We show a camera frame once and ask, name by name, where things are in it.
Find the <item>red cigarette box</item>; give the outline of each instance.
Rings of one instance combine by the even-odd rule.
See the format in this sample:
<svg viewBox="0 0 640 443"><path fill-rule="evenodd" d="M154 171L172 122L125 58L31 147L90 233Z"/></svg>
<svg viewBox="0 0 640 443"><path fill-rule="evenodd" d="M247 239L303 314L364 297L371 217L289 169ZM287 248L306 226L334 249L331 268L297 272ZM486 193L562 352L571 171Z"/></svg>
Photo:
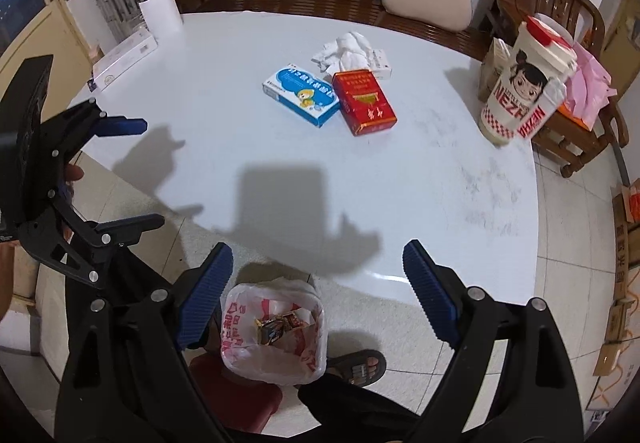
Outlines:
<svg viewBox="0 0 640 443"><path fill-rule="evenodd" d="M398 121L378 81L368 69L338 72L332 85L354 136L389 129Z"/></svg>

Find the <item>trash bag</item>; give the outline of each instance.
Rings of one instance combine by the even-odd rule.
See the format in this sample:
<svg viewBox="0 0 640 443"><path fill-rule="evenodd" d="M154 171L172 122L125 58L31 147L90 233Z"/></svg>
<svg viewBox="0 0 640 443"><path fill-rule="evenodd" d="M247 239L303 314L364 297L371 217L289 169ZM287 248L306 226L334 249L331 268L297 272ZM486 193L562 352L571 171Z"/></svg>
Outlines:
<svg viewBox="0 0 640 443"><path fill-rule="evenodd" d="M260 343L257 322L297 309L311 312L313 324L284 333L271 345ZM220 352L226 367L244 378L300 385L320 378L326 368L328 330L316 290L284 277L238 284L222 312Z"/></svg>

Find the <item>black slipper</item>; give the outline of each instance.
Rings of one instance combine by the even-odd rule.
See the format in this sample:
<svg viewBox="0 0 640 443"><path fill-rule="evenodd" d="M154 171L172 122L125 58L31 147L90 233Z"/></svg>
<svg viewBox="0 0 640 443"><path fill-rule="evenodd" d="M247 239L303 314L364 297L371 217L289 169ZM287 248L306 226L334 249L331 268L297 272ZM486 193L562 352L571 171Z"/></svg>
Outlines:
<svg viewBox="0 0 640 443"><path fill-rule="evenodd" d="M378 359L376 372L373 376L369 376L369 364L367 360L370 358ZM386 359L380 351L375 349L363 349L355 353L349 353L341 357L327 359L326 368L334 368L340 377L347 383L355 385L355 378L364 378L362 383L358 383L357 387L366 387L375 383L386 371Z"/></svg>

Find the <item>red stool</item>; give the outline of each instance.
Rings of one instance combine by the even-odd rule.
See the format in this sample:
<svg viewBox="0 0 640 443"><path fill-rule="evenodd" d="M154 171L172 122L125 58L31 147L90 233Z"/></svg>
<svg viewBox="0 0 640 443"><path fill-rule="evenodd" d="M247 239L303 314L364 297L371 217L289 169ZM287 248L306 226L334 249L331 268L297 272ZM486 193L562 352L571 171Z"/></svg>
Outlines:
<svg viewBox="0 0 640 443"><path fill-rule="evenodd" d="M277 385L233 375L217 353L206 353L189 365L209 410L227 428L260 434L282 401Z"/></svg>

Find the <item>white round table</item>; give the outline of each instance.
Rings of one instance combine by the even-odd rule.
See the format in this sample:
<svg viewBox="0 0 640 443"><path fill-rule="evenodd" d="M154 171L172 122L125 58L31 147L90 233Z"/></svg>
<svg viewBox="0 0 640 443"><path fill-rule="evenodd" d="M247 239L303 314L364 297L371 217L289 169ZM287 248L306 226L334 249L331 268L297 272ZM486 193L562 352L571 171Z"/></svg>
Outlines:
<svg viewBox="0 0 640 443"><path fill-rule="evenodd" d="M288 63L318 73L311 56L350 30L392 65L380 82L398 117L388 131L354 137L340 113L318 129L262 92ZM498 149L479 132L479 65L339 20L186 15L180 33L93 93L148 131L84 150L200 226L361 292L417 303L402 248L419 239L466 285L526 303L538 246L533 156L529 142Z"/></svg>

